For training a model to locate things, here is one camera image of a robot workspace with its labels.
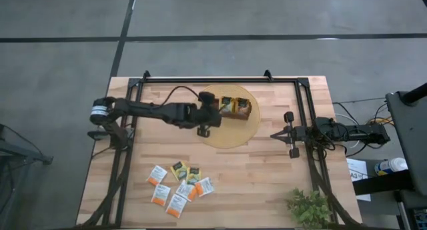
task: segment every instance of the green plant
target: green plant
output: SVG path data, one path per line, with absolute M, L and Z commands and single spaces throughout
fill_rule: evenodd
M 329 221 L 331 211 L 328 209 L 326 197 L 319 191 L 312 191 L 308 196 L 304 191 L 295 188 L 292 198 L 286 200 L 292 217 L 305 229 L 319 229 Z

